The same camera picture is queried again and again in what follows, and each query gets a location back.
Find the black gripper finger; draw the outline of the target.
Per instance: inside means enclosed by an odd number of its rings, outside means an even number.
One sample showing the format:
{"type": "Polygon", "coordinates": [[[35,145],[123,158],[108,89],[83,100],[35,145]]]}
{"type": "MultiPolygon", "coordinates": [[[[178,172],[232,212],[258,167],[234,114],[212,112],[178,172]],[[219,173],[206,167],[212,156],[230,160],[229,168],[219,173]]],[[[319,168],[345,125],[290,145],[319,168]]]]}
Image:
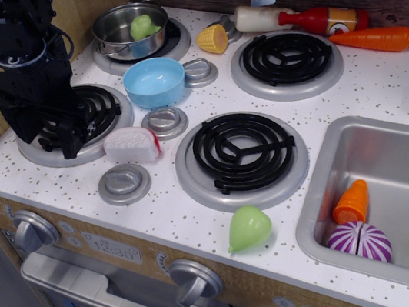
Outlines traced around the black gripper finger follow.
{"type": "Polygon", "coordinates": [[[81,113],[80,116],[68,117],[65,115],[56,128],[65,159],[75,159],[87,142],[98,137],[93,109],[81,113]]]}
{"type": "Polygon", "coordinates": [[[62,140],[59,137],[56,127],[45,127],[38,136],[38,144],[46,152],[62,150],[62,140]]]}

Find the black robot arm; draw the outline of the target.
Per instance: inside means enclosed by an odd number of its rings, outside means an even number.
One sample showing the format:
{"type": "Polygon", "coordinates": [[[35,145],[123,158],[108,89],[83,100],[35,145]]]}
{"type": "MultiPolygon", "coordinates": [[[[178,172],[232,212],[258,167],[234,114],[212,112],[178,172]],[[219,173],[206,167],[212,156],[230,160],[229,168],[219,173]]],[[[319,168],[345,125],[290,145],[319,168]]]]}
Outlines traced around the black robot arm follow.
{"type": "Polygon", "coordinates": [[[52,24],[52,0],[0,0],[0,112],[32,143],[52,123],[66,159],[89,139],[89,110],[71,87],[73,43],[52,24]]]}

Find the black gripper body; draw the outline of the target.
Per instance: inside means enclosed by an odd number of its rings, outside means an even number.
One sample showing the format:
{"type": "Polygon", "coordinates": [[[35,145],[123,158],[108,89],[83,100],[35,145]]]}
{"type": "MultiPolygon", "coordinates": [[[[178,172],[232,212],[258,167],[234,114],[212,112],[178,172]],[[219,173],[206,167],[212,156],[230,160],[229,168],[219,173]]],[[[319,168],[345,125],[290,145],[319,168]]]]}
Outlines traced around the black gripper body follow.
{"type": "Polygon", "coordinates": [[[42,51],[0,58],[0,111],[15,134],[32,143],[47,122],[65,135],[83,123],[80,97],[71,87],[72,69],[64,34],[44,38],[42,51]]]}

